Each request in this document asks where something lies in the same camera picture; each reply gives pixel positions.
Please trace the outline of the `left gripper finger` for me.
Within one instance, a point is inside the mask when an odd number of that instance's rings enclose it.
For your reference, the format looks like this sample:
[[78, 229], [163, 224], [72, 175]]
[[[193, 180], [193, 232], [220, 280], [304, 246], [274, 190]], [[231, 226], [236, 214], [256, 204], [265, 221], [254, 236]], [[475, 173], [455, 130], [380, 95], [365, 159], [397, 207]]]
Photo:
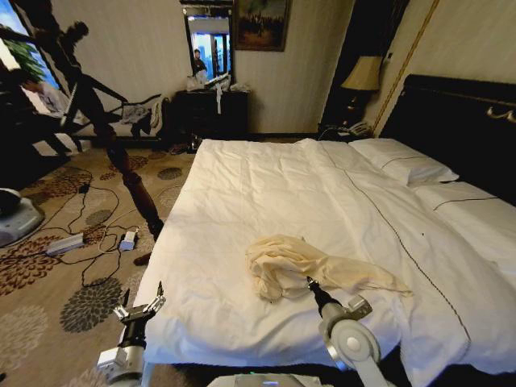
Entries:
[[143, 309], [143, 313], [146, 316], [153, 317], [157, 314], [157, 312], [161, 309], [161, 307], [165, 304], [166, 297], [164, 296], [164, 289], [162, 282], [159, 282], [159, 285], [157, 287], [156, 291], [156, 297], [152, 300], [152, 302], [148, 305], [146, 305]]
[[122, 294], [122, 297], [119, 299], [118, 305], [114, 308], [114, 314], [116, 315], [119, 321], [122, 321], [130, 316], [130, 313], [126, 309], [129, 301], [129, 296], [130, 290], [126, 289], [126, 291]]

